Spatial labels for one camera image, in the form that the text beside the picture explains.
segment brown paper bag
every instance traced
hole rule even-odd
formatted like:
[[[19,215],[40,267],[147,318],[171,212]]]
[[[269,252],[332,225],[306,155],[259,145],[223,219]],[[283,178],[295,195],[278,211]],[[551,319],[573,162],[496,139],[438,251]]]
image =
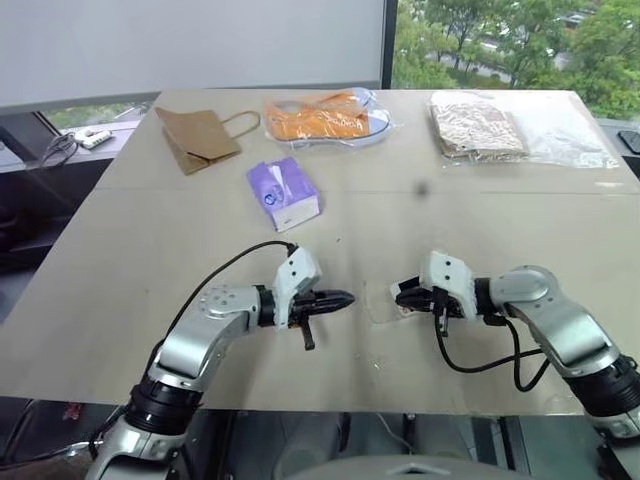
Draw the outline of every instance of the brown paper bag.
[[[222,121],[212,110],[191,113],[175,113],[160,107],[155,110],[164,124],[165,138],[185,175],[240,153],[236,138],[260,125],[260,114],[252,110],[236,113]],[[233,137],[229,136],[223,124],[247,114],[256,117],[255,124]]]

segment purple tissue box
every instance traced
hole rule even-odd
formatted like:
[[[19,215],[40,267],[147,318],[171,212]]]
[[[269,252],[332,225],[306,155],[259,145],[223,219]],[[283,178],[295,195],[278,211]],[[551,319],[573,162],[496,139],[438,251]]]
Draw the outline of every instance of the purple tissue box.
[[[247,179],[277,232],[320,214],[318,191],[293,158],[260,163],[247,172]]]

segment clear plastic bag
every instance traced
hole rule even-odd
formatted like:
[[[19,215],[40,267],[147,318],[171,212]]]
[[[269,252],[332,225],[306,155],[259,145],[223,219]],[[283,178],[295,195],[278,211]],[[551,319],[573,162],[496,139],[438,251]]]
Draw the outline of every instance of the clear plastic bag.
[[[292,148],[319,143],[362,147],[383,140],[393,128],[375,94],[361,87],[269,101],[264,118],[268,136]]]
[[[442,91],[431,96],[428,107],[447,165],[618,166],[565,92]]]

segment green foliage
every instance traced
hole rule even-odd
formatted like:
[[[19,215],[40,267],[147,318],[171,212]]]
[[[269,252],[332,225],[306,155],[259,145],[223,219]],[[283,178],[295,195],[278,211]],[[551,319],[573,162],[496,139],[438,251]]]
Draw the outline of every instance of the green foliage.
[[[393,62],[392,88],[455,88],[456,81],[448,74],[447,67],[432,60],[411,63],[405,58]]]
[[[569,86],[600,116],[640,112],[640,2],[608,0],[581,25],[571,47]]]
[[[578,0],[500,0],[493,30],[500,39],[498,50],[504,54],[511,87],[526,86],[566,48],[564,24],[558,18],[579,5]]]
[[[401,0],[398,4],[396,41],[393,55],[394,88],[451,88],[455,81],[440,63],[428,60],[438,49],[448,48],[451,40],[443,34],[442,25],[420,20],[416,2]]]
[[[425,16],[429,21],[446,25],[446,36],[456,38],[455,69],[465,42],[476,33],[493,14],[497,0],[425,0]]]
[[[455,68],[449,69],[449,75],[458,81],[463,88],[481,88],[486,90],[504,90],[508,84],[500,80],[500,75],[492,74],[490,77],[479,75],[476,72],[463,72]]]
[[[595,5],[569,38],[563,15]],[[482,44],[489,35],[497,51]],[[464,71],[439,62],[442,53],[463,60]],[[554,57],[567,52],[564,70]],[[400,88],[505,88],[575,90],[596,116],[640,114],[639,0],[399,0],[393,84]]]
[[[109,105],[91,105],[88,107],[70,107],[61,110],[47,110],[42,113],[58,129],[84,127],[113,123],[116,117],[131,108],[138,110],[143,116],[149,110],[151,102],[144,103],[112,103]]]

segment beige tabletop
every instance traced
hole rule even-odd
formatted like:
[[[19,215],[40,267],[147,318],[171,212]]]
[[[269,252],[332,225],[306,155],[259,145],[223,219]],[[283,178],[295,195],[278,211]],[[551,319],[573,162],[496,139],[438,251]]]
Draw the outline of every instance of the beige tabletop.
[[[157,104],[176,111],[212,108],[222,118],[260,109],[274,95],[285,92],[171,91]],[[282,238],[317,256],[324,272],[319,288],[349,290],[357,302],[313,321],[313,352],[304,351],[295,330],[261,329],[235,342],[205,406],[580,413],[552,371],[529,394],[515,390],[510,366],[478,375],[451,371],[437,350],[432,320],[399,318],[388,286],[416,275],[420,259],[434,248],[464,258],[481,275],[543,265],[625,353],[640,358],[637,181],[624,163],[610,170],[443,169],[427,131],[424,96],[380,92],[402,126],[379,145],[296,152],[321,191],[324,212],[281,235],[244,175],[286,150],[259,130],[240,139],[241,155],[185,177],[157,117],[148,114],[0,327],[0,395],[126,401],[151,347],[191,289],[238,250]],[[422,181],[430,186],[426,196],[414,193]],[[270,284],[283,259],[274,250],[247,257],[220,282]],[[530,347],[526,329],[520,331]],[[447,341],[451,355],[466,365],[512,348],[502,329],[455,321]],[[540,361],[527,359],[525,376]]]

